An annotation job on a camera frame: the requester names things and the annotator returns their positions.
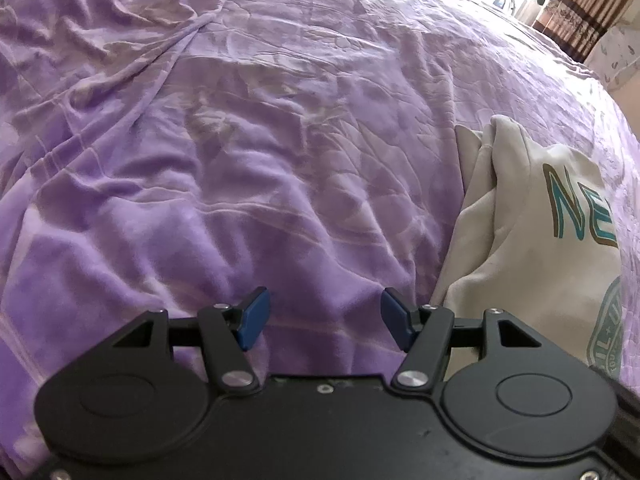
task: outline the wrinkled fabric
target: wrinkled fabric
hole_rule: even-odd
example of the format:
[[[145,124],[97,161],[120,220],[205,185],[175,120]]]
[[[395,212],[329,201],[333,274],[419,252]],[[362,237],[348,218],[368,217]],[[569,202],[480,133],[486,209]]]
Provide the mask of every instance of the wrinkled fabric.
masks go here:
[[[599,166],[640,386],[640,153],[603,87],[478,0],[0,0],[0,460],[46,457],[39,385],[146,309],[271,291],[253,366],[391,373],[380,292],[430,297],[454,124]]]

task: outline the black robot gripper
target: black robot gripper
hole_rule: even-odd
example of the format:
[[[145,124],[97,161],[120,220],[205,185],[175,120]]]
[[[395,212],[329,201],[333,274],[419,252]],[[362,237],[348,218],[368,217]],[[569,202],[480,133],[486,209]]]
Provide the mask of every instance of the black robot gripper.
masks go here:
[[[36,396],[53,457],[31,480],[61,471],[72,480],[608,480],[640,472],[610,452],[623,448],[610,431],[621,394],[507,312],[457,319],[388,288],[382,319],[407,352],[389,382],[270,376],[260,384],[242,352],[269,311],[262,287],[195,318],[147,312],[69,364]],[[174,362],[180,346],[200,348],[208,382]],[[451,349],[462,347],[476,348],[478,362],[445,381]]]

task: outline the brown curtain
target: brown curtain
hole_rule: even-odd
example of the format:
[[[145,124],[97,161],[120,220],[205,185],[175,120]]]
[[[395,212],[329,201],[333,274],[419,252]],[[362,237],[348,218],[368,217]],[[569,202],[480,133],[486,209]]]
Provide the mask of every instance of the brown curtain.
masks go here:
[[[632,0],[549,0],[533,28],[578,62],[614,25]]]

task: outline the curtain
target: curtain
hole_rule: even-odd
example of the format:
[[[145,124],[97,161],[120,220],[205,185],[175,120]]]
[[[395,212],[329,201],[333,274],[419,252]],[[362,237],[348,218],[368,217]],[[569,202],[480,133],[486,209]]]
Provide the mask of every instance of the curtain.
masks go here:
[[[614,25],[632,0],[549,0],[533,28],[565,53],[584,62],[593,46]]]

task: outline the silver screw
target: silver screw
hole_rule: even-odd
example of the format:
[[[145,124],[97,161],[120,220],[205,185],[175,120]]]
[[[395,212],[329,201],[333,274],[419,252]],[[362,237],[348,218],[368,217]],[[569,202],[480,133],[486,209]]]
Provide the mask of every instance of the silver screw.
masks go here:
[[[334,387],[330,384],[319,384],[316,390],[319,394],[332,394],[334,392]]]
[[[423,374],[418,370],[407,370],[405,372],[401,372],[396,376],[396,381],[398,381],[402,386],[407,386],[408,388],[419,388],[420,386],[424,386],[429,382],[429,378],[427,374]]]
[[[64,469],[56,469],[49,475],[49,478],[51,478],[51,480],[71,480],[71,475]]]
[[[244,388],[254,382],[254,376],[243,370],[233,370],[222,376],[222,382],[231,388]]]

